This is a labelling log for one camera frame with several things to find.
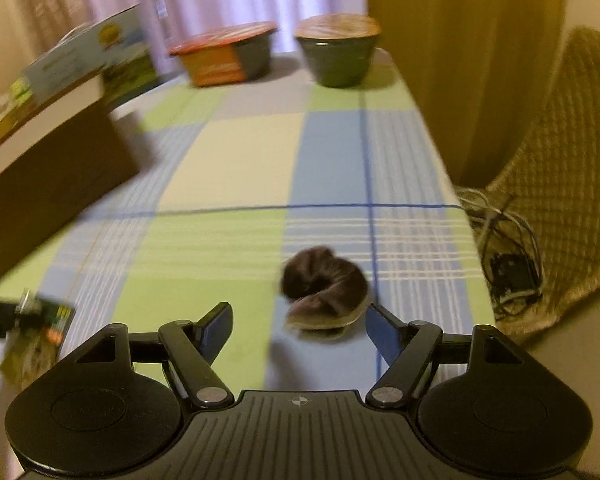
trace chair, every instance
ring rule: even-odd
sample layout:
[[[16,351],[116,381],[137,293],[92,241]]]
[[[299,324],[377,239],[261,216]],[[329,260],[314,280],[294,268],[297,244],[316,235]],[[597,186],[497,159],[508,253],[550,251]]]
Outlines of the chair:
[[[600,287],[600,32],[572,32],[542,114],[487,193],[513,196],[538,236],[542,300],[498,323],[529,335]]]

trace orange lid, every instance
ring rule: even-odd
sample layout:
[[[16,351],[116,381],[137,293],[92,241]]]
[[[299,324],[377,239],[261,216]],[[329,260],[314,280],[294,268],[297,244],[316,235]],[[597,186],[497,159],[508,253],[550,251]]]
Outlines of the orange lid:
[[[275,32],[276,28],[274,22],[253,22],[219,28],[218,30],[212,30],[211,32],[205,32],[189,38],[185,43],[173,47],[169,51],[169,54],[179,56],[190,54],[203,48],[228,45],[237,41],[255,38],[261,34]]]
[[[368,38],[378,34],[378,22],[362,14],[320,14],[302,20],[296,29],[296,38],[311,40]]]

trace metal screw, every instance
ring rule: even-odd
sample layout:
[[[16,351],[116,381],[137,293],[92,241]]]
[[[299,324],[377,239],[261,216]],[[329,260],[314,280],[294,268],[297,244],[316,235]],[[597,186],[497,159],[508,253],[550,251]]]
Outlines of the metal screw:
[[[229,394],[226,390],[216,386],[201,388],[196,392],[196,397],[205,404],[217,404],[225,400],[228,396]]]
[[[381,404],[399,402],[403,397],[402,390],[393,386],[381,386],[371,392],[371,396]]]

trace brown cardboard box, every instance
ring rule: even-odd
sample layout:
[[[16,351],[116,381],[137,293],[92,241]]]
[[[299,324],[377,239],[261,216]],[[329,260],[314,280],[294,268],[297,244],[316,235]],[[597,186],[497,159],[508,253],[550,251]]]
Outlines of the brown cardboard box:
[[[0,143],[0,277],[139,171],[102,97],[101,77],[90,76]]]

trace plaid tablecloth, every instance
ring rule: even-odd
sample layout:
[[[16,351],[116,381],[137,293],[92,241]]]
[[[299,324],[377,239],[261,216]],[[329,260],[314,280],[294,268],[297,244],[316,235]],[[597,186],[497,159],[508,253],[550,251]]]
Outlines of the plaid tablecloth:
[[[386,53],[359,88],[317,86],[283,56],[260,81],[194,89],[180,80],[116,111],[129,113],[152,168],[0,283],[2,296],[30,287],[76,306],[65,353],[108,322],[155,331],[228,301],[234,334],[214,367],[234,392],[364,394],[385,364],[363,322],[334,342],[283,327],[282,263],[316,244],[356,262],[403,320],[455,333],[493,322],[468,221]],[[155,365],[138,371],[162,378]]]

